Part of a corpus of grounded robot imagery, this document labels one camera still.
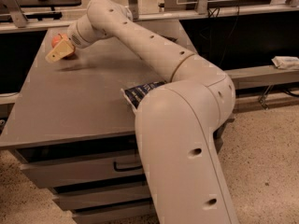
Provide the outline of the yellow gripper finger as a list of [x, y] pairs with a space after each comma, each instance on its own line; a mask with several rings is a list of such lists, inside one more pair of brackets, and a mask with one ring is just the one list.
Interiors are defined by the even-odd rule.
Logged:
[[46, 55], [46, 61], [49, 63], [55, 63], [63, 58], [70, 57], [76, 50], [66, 34], [57, 34], [51, 40], [51, 46], [52, 50]]

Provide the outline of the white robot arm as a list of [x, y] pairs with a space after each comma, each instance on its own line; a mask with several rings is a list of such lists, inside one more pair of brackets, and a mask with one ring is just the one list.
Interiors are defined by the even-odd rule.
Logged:
[[135, 112], [139, 155], [160, 224], [239, 224], [213, 139], [233, 112], [233, 81], [195, 52], [133, 22], [128, 8], [110, 0], [91, 0], [46, 59], [59, 61], [110, 37], [165, 82]]

